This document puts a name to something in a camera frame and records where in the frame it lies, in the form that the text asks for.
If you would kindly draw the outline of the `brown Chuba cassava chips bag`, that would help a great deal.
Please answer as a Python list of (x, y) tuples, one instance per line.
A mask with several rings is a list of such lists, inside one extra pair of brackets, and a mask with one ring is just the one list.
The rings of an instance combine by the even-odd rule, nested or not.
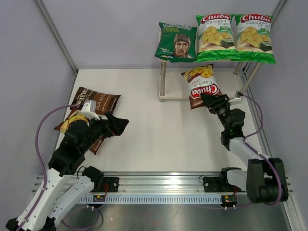
[(182, 72), (181, 76), (188, 83), (190, 108), (196, 109), (204, 106), (201, 94), (222, 95), (220, 87), (213, 76), (214, 64), (196, 67), (192, 70)]

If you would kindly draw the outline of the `green Chuba cassava chips bag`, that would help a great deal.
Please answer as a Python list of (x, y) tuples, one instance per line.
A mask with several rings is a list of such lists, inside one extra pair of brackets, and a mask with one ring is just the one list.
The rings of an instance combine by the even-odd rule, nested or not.
[(236, 61), (275, 64), (271, 41), (273, 16), (258, 13), (236, 14)]

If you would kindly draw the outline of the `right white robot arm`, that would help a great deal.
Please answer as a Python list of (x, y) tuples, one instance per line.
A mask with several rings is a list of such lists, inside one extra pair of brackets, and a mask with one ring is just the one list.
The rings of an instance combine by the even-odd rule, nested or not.
[(246, 164), (247, 170), (225, 167), (216, 178), (204, 177), (204, 190), (221, 189), (225, 192), (246, 192), (251, 203), (276, 205), (289, 198), (283, 161), (259, 152), (243, 133), (245, 112), (230, 108), (226, 94), (216, 96), (201, 94), (201, 99), (210, 113), (217, 115), (224, 130), (222, 145)]

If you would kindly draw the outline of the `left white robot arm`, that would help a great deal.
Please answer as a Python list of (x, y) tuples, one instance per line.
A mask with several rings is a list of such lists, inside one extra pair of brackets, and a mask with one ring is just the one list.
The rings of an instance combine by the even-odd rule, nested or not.
[(106, 119), (97, 118), (87, 123), (72, 122), (59, 147), (53, 152), (44, 173), (44, 180), (28, 207), (17, 218), (8, 220), (10, 231), (54, 231), (68, 211), (86, 194), (104, 187), (104, 174), (95, 167), (85, 168), (77, 183), (63, 196), (61, 189), (85, 161), (85, 153), (101, 137), (120, 136), (129, 123), (105, 113)]

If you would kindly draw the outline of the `dark green Real chips bag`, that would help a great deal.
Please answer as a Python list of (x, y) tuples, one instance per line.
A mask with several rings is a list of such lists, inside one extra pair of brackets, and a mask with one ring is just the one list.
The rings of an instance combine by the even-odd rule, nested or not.
[(159, 23), (160, 40), (154, 56), (171, 63), (192, 63), (197, 60), (197, 27)]

